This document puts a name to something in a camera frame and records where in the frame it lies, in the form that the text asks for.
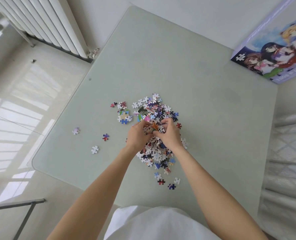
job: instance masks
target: hand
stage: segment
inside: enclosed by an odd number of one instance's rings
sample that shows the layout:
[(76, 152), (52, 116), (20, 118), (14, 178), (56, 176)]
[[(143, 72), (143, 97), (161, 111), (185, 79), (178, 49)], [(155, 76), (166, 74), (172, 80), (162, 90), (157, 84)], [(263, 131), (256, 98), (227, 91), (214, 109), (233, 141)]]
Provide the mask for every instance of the hand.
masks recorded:
[(152, 134), (146, 135), (143, 131), (145, 126), (150, 126), (148, 121), (142, 120), (133, 125), (128, 132), (126, 147), (132, 149), (135, 153), (141, 151), (146, 143), (152, 138)]
[(159, 137), (163, 144), (172, 151), (177, 148), (184, 148), (181, 142), (179, 129), (175, 126), (172, 118), (163, 119), (161, 123), (167, 123), (163, 125), (166, 133), (162, 134), (158, 131), (154, 131), (153, 135)]

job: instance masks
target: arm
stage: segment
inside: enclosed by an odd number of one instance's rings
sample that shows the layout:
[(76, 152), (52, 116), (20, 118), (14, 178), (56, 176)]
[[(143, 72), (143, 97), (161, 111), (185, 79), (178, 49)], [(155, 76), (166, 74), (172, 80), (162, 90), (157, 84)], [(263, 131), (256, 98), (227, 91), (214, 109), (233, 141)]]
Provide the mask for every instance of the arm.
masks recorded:
[(131, 127), (126, 147), (74, 202), (47, 240), (97, 239), (131, 160), (152, 137), (143, 132), (145, 125), (150, 123), (141, 121)]
[(179, 129), (171, 118), (166, 133), (154, 131), (178, 158), (210, 230), (222, 240), (267, 240), (256, 222), (233, 196), (220, 185), (182, 146)]

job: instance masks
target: radiator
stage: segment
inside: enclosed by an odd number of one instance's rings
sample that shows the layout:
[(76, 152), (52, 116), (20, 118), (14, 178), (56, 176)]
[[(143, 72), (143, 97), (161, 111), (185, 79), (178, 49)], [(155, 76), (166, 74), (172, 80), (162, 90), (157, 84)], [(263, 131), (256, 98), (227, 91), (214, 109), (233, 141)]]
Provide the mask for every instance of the radiator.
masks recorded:
[(0, 12), (21, 31), (88, 58), (89, 49), (66, 0), (0, 0)]

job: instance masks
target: puzzle box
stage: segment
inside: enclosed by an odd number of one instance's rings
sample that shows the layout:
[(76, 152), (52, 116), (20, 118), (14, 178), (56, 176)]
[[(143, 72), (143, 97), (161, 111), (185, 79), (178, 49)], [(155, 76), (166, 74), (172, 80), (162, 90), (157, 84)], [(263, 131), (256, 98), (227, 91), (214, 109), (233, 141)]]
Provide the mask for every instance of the puzzle box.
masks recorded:
[(296, 0), (283, 1), (233, 52), (231, 60), (277, 84), (295, 77)]

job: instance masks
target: table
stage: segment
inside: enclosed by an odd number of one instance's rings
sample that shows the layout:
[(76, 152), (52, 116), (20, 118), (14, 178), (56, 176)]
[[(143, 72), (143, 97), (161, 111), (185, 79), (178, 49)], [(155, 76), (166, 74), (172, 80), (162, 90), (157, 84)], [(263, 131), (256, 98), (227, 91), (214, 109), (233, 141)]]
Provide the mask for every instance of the table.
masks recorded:
[[(231, 62), (231, 52), (130, 7), (34, 156), (34, 169), (85, 190), (134, 124), (120, 124), (110, 104), (126, 101), (132, 113), (133, 102), (156, 92), (179, 113), (190, 153), (256, 219), (277, 85)], [(92, 154), (95, 145), (100, 150)], [(164, 179), (181, 178), (175, 190), (158, 185), (156, 170), (136, 157), (115, 204), (177, 207), (205, 224), (180, 164), (171, 170)]]

